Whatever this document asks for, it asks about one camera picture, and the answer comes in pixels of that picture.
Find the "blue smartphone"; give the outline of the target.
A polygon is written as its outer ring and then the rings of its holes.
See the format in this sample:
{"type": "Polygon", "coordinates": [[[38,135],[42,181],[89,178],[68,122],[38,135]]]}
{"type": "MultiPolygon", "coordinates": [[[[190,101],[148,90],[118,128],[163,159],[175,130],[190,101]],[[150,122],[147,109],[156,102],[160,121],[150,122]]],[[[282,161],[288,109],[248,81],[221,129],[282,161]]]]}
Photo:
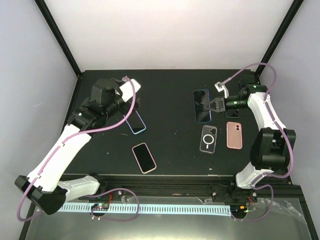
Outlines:
{"type": "Polygon", "coordinates": [[[209,101],[208,89],[199,89],[193,92],[195,120],[197,123],[209,123],[212,120],[211,112],[208,110],[209,101]]]}

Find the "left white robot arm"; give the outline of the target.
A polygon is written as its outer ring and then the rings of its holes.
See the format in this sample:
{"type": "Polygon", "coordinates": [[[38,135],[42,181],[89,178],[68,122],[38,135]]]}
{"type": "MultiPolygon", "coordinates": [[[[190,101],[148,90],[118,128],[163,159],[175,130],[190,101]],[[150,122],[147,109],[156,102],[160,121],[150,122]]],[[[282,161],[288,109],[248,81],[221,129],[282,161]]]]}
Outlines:
{"type": "Polygon", "coordinates": [[[123,77],[101,78],[93,84],[91,94],[69,117],[59,139],[27,176],[20,175],[14,184],[22,191],[21,202],[29,199],[47,215],[56,213],[66,202],[85,196],[103,199],[108,192],[105,181],[97,174],[62,181],[61,176],[77,153],[95,133],[114,129],[125,122],[137,103],[141,85],[123,77]],[[116,113],[124,119],[111,126],[106,121],[116,113]]]}

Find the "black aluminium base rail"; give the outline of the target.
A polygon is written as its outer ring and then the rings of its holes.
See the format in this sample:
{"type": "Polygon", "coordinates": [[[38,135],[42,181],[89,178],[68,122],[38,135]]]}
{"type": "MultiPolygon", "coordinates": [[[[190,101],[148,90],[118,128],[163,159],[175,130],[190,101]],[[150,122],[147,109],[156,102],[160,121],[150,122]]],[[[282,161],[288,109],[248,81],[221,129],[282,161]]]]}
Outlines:
{"type": "Polygon", "coordinates": [[[98,175],[98,193],[126,188],[139,197],[198,197],[212,198],[213,185],[234,185],[232,176],[200,175],[98,175]]]}

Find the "black frame post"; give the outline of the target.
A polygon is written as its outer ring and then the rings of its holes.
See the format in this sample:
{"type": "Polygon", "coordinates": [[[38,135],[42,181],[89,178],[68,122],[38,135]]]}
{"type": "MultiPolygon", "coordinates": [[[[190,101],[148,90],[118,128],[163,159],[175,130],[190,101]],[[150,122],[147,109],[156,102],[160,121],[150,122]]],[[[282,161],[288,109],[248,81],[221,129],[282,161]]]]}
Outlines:
{"type": "Polygon", "coordinates": [[[281,24],[279,25],[274,37],[272,38],[265,54],[263,55],[261,62],[268,63],[273,56],[275,50],[277,49],[279,43],[281,42],[283,36],[291,25],[293,19],[298,13],[300,7],[302,6],[304,0],[293,0],[288,11],[286,12],[281,24]]]}
{"type": "Polygon", "coordinates": [[[44,20],[46,21],[48,27],[50,28],[53,36],[55,37],[58,45],[60,46],[62,52],[64,53],[68,63],[70,64],[72,70],[74,71],[77,77],[81,76],[82,71],[80,70],[63,34],[61,33],[49,7],[45,0],[35,0],[34,1],[40,10],[44,20]]]}

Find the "black smartphone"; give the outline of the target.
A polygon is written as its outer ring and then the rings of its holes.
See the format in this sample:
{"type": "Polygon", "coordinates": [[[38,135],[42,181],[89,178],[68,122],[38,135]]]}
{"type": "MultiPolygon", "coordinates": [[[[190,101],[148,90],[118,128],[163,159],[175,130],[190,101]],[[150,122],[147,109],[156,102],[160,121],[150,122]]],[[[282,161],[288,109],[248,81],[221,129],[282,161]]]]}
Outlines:
{"type": "Polygon", "coordinates": [[[225,112],[225,116],[230,119],[237,119],[239,118],[239,111],[236,109],[228,110],[225,112]]]}

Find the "pink phone case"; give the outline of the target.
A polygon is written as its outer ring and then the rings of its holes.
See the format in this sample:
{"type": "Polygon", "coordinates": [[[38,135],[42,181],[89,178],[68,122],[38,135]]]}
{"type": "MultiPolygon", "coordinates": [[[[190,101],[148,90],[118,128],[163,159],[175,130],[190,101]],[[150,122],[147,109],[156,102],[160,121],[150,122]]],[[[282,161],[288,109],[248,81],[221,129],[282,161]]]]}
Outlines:
{"type": "Polygon", "coordinates": [[[229,149],[240,150],[243,147],[242,125],[239,122],[227,122],[226,146],[229,149]]]}

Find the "left black frame post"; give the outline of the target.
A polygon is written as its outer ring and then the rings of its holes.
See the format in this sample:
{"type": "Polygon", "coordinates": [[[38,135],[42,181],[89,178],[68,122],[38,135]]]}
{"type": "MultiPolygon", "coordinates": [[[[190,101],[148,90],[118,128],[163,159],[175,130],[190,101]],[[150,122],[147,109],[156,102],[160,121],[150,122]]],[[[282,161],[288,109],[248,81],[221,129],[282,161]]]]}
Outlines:
{"type": "Polygon", "coordinates": [[[62,52],[64,53],[68,63],[70,64],[72,70],[74,71],[77,77],[81,76],[82,71],[80,70],[63,34],[61,33],[49,7],[45,0],[35,0],[34,1],[40,10],[44,20],[46,21],[48,27],[50,28],[53,36],[55,37],[58,45],[60,46],[62,52]]]}

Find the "phone in blue case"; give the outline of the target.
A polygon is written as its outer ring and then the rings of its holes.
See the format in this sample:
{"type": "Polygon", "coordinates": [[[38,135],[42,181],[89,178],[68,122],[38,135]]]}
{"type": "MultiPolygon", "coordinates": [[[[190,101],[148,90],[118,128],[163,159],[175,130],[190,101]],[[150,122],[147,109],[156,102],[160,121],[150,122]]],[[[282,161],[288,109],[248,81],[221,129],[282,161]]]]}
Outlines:
{"type": "Polygon", "coordinates": [[[138,135],[147,129],[146,124],[136,110],[126,119],[126,123],[134,135],[138,135]]]}

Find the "phone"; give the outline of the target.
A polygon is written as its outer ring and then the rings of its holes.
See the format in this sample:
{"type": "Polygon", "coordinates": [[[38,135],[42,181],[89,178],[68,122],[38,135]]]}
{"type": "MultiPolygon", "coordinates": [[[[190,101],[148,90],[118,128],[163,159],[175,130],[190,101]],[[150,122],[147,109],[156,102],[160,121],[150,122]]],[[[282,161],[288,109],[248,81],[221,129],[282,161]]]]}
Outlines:
{"type": "Polygon", "coordinates": [[[199,150],[203,153],[214,154],[216,150],[217,131],[215,126],[202,127],[199,150]]]}
{"type": "Polygon", "coordinates": [[[143,174],[150,173],[157,168],[157,164],[146,143],[140,143],[132,148],[132,153],[143,174]]]}
{"type": "Polygon", "coordinates": [[[138,135],[147,129],[146,124],[136,110],[126,119],[126,123],[134,135],[138,135]]]}

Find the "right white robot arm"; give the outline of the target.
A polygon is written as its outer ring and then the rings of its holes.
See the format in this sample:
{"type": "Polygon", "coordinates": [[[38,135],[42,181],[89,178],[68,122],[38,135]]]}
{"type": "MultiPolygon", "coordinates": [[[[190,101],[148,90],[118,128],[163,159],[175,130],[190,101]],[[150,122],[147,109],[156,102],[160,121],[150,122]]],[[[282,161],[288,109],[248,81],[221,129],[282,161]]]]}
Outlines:
{"type": "Polygon", "coordinates": [[[212,99],[206,109],[222,113],[248,108],[259,130],[250,149],[250,162],[235,175],[236,184],[227,189],[228,198],[238,202],[246,195],[245,189],[253,189],[264,177],[285,179],[291,175],[297,135],[278,118],[265,85],[247,84],[234,96],[229,95],[223,83],[214,86],[224,96],[212,99]]]}

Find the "right controller board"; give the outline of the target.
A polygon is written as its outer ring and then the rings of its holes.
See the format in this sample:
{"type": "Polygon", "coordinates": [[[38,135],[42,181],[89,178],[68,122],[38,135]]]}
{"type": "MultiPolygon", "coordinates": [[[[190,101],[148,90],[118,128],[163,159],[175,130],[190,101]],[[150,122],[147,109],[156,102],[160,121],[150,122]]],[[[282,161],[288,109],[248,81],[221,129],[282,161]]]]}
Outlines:
{"type": "Polygon", "coordinates": [[[247,205],[231,205],[230,212],[232,214],[244,214],[250,211],[247,205]]]}

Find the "right black frame post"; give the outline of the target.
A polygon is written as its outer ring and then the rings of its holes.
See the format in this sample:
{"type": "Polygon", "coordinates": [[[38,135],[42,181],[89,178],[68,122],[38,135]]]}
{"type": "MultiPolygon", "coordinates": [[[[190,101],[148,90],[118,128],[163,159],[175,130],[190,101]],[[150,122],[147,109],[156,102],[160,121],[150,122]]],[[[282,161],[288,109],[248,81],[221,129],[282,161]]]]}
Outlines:
{"type": "Polygon", "coordinates": [[[261,62],[268,63],[273,56],[275,50],[277,49],[279,43],[281,42],[283,36],[291,25],[293,19],[298,13],[300,7],[302,6],[304,0],[293,0],[288,11],[286,12],[281,24],[279,25],[274,37],[272,38],[265,54],[263,55],[261,62]]]}

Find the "controller board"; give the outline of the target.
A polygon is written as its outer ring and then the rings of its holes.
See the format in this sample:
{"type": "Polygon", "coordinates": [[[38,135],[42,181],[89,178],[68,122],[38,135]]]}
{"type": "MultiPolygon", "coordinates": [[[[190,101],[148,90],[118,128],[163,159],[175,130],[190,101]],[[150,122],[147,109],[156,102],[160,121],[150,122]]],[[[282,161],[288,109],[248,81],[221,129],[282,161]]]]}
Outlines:
{"type": "Polygon", "coordinates": [[[247,205],[231,205],[230,212],[232,214],[244,214],[250,211],[247,205]]]}
{"type": "Polygon", "coordinates": [[[91,207],[91,211],[107,211],[109,209],[109,203],[95,203],[91,207]]]}

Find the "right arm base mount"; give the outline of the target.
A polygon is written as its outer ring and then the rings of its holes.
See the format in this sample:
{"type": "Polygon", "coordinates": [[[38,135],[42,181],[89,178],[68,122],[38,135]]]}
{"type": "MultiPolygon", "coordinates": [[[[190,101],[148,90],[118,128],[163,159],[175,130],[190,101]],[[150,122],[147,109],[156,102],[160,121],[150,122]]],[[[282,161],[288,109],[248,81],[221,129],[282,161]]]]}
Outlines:
{"type": "Polygon", "coordinates": [[[224,203],[248,203],[252,200],[257,202],[257,197],[253,195],[252,189],[243,189],[235,185],[216,184],[211,187],[213,201],[224,203]]]}

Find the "left controller board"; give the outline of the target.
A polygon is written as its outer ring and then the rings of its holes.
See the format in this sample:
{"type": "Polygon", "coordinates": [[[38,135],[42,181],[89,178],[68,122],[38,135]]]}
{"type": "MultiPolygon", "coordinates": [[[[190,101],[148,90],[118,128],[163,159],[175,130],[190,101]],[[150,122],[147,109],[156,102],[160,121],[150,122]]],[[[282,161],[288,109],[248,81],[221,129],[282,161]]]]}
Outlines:
{"type": "Polygon", "coordinates": [[[91,207],[91,211],[107,211],[109,209],[109,203],[95,203],[91,207]]]}

